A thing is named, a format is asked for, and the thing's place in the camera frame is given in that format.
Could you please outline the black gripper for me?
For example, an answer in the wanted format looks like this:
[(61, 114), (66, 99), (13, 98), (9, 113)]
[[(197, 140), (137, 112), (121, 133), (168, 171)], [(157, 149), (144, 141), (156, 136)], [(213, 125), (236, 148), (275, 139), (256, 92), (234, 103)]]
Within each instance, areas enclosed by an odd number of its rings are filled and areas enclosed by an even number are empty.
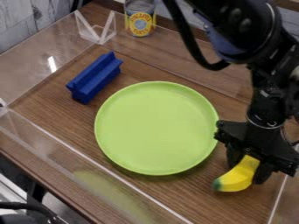
[(280, 128), (265, 129), (252, 122), (216, 122), (214, 139), (226, 147), (228, 167), (233, 168), (245, 155), (260, 164), (252, 178), (253, 184), (262, 184), (272, 172), (293, 176), (299, 168), (299, 152), (285, 141)]

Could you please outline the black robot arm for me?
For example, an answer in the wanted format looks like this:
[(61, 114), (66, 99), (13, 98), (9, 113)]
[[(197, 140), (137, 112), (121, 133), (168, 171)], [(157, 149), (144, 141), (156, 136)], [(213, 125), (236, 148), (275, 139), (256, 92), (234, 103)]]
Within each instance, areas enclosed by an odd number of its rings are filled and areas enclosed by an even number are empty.
[(228, 164), (244, 156), (258, 162), (253, 182), (271, 174), (292, 176), (299, 152), (284, 137), (285, 120), (299, 121), (299, 40), (283, 27), (271, 0), (185, 0), (204, 21), (213, 49), (232, 64), (250, 72), (253, 94), (246, 120), (216, 122), (214, 138), (226, 146)]

